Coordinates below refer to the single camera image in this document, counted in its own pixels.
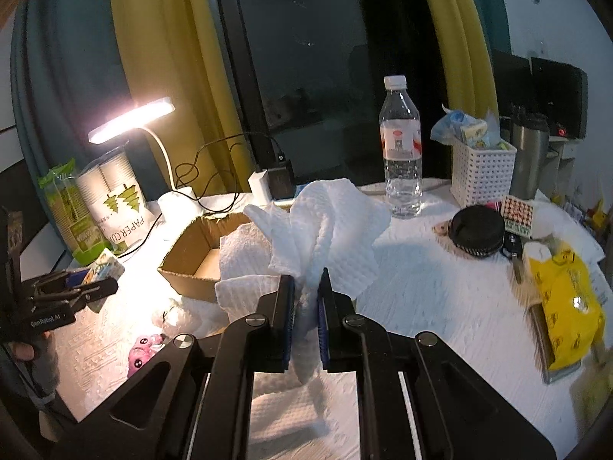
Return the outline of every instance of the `screw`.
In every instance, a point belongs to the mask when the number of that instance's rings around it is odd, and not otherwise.
[[[422,346],[428,346],[431,348],[438,342],[438,337],[432,332],[422,332],[418,335],[418,342]]]
[[[360,327],[364,325],[365,319],[362,315],[347,315],[344,318],[344,322],[350,327]]]
[[[266,323],[266,317],[264,315],[260,315],[259,313],[253,313],[253,315],[247,316],[244,319],[244,322],[250,327],[259,327],[260,325],[264,325]]]
[[[188,333],[180,333],[173,341],[175,346],[180,350],[189,348],[194,343],[194,338]]]

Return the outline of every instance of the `white plastic basket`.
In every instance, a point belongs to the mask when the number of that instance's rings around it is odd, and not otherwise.
[[[517,149],[475,150],[454,141],[451,194],[461,207],[502,200],[513,178]]]

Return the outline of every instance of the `wall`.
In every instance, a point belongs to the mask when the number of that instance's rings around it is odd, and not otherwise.
[[[17,173],[24,180],[23,184],[19,182],[21,188],[28,190],[20,197],[27,198],[28,194],[31,196],[35,192],[32,181],[25,170],[19,138],[14,128],[15,118],[10,96],[10,41],[13,20],[14,16],[11,16],[4,28],[0,30],[0,185],[6,188],[14,184],[15,182],[12,181],[2,181],[2,175],[4,174],[6,178],[7,175]],[[0,204],[7,204],[4,199],[0,201],[2,201]],[[64,253],[64,244],[57,237],[51,224],[45,221],[47,220],[44,219],[40,229],[36,230],[38,233],[21,253],[21,277],[23,279],[48,273],[58,260],[59,265],[65,267],[71,259]]]
[[[587,0],[505,0],[513,54],[537,55],[583,69],[588,76],[587,133],[575,159],[573,186],[582,204],[613,202],[613,43]]]

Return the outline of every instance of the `small box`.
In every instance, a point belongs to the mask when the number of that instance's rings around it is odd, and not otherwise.
[[[157,271],[178,294],[217,302],[215,284],[220,280],[220,239],[249,222],[243,213],[214,219],[199,216],[183,230]]]

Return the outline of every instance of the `green package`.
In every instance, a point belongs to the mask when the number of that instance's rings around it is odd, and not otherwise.
[[[62,238],[81,266],[111,247],[85,206],[75,179],[75,160],[52,168],[38,179]]]

